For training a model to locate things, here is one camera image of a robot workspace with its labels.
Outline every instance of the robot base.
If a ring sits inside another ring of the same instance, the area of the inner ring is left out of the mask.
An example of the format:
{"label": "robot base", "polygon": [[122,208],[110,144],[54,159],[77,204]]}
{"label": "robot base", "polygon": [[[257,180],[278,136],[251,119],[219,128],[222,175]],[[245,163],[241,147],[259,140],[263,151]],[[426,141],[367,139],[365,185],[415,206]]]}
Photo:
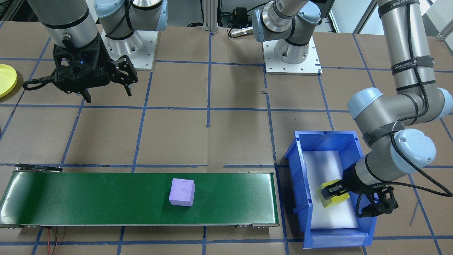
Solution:
{"label": "robot base", "polygon": [[[134,68],[138,71],[152,71],[154,67],[155,52],[157,46],[157,37],[159,33],[157,31],[137,31],[143,40],[144,47],[140,50],[128,54]],[[106,43],[106,33],[102,31],[102,40]],[[113,60],[118,59],[124,54],[117,54],[115,52],[108,51],[110,57]]]}
{"label": "robot base", "polygon": [[267,74],[318,75],[323,73],[313,37],[308,43],[310,47],[307,58],[300,64],[288,64],[278,59],[274,53],[277,42],[278,40],[263,42]]}

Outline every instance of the white foam insert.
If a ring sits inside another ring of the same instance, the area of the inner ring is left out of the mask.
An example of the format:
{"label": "white foam insert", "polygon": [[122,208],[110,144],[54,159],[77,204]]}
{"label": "white foam insert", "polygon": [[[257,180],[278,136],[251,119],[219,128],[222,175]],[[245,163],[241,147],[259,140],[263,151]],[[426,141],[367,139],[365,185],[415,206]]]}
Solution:
{"label": "white foam insert", "polygon": [[338,151],[306,151],[303,156],[313,203],[311,229],[358,228],[350,198],[339,205],[324,208],[316,192],[321,184],[341,178],[342,166]]}

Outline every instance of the blue bin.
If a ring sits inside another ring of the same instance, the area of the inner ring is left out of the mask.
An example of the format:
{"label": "blue bin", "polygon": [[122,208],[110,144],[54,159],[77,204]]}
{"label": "blue bin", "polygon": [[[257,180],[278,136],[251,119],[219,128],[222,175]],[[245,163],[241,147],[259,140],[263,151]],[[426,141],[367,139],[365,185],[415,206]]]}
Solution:
{"label": "blue bin", "polygon": [[[295,131],[295,139],[285,153],[293,179],[294,197],[300,230],[304,232],[304,249],[371,245],[376,217],[357,218],[356,229],[312,230],[313,205],[304,163],[305,151],[338,151],[343,170],[363,157],[355,131]],[[358,195],[350,192],[352,204]],[[369,204],[362,199],[360,208]]]}

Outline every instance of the green conveyor belt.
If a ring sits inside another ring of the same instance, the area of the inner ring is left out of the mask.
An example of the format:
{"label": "green conveyor belt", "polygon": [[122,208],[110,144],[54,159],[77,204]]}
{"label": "green conveyor belt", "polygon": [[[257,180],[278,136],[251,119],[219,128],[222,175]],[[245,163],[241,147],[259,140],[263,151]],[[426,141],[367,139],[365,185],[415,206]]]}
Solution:
{"label": "green conveyor belt", "polygon": [[[192,179],[192,207],[173,206],[173,178]],[[272,173],[14,172],[6,226],[278,226]]]}

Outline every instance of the gray robot arm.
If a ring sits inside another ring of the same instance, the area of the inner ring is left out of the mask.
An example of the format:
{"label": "gray robot arm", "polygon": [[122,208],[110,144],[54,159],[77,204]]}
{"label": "gray robot arm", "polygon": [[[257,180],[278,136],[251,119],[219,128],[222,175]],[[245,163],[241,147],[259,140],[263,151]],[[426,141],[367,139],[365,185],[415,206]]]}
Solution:
{"label": "gray robot arm", "polygon": [[[320,189],[325,205],[332,197],[348,191],[366,195],[371,206],[361,214],[356,212],[358,216],[391,213],[398,205],[393,188],[388,185],[397,184],[396,179],[417,171],[445,193],[422,189],[452,196],[420,169],[435,158],[431,139],[416,129],[406,129],[412,124],[442,118],[453,108],[452,96],[445,89],[437,88],[435,82],[434,60],[429,55],[418,0],[378,2],[397,94],[385,97],[378,89],[368,88],[351,98],[348,103],[350,113],[371,152],[347,168],[341,180]],[[304,43],[308,43],[317,24],[316,9],[310,4],[305,0],[275,0],[262,12],[255,11],[256,40],[279,39],[274,51],[280,60],[289,64],[301,63],[308,54],[304,52]]]}
{"label": "gray robot arm", "polygon": [[431,139],[421,131],[406,129],[442,118],[453,108],[452,96],[436,85],[418,1],[378,3],[397,95],[385,97],[378,89],[369,88],[351,98],[350,113],[371,152],[347,168],[342,180],[321,190],[326,200],[344,191],[366,195],[371,205],[360,214],[357,207],[358,216],[388,214],[397,208],[393,188],[388,185],[404,185],[394,181],[408,173],[420,172],[445,193],[418,188],[453,196],[421,170],[436,156]]}
{"label": "gray robot arm", "polygon": [[[48,77],[24,82],[25,90],[36,90],[53,83],[65,93],[82,95],[90,103],[88,88],[115,82],[124,86],[128,96],[132,95],[132,84],[138,79],[128,55],[141,46],[137,35],[134,37],[137,40],[130,40],[132,46],[124,45],[126,50],[118,50],[122,54],[114,61],[102,42],[85,0],[65,1],[64,4],[60,0],[28,2],[55,42],[56,68]],[[112,41],[124,42],[136,29],[157,31],[167,26],[167,0],[97,0],[95,9]]]}

